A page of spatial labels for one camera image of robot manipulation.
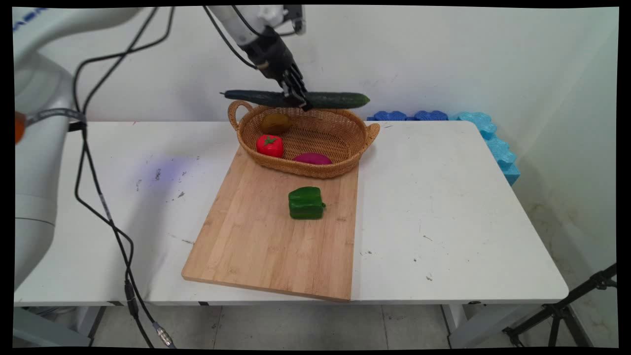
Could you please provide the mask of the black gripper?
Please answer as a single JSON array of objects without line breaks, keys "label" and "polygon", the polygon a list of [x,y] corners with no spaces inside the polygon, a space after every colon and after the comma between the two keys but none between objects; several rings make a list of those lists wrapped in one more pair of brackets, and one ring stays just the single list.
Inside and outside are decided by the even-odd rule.
[{"label": "black gripper", "polygon": [[293,54],[273,28],[266,27],[262,36],[242,45],[242,50],[266,78],[281,82],[283,101],[289,107],[305,112],[313,108]]}]

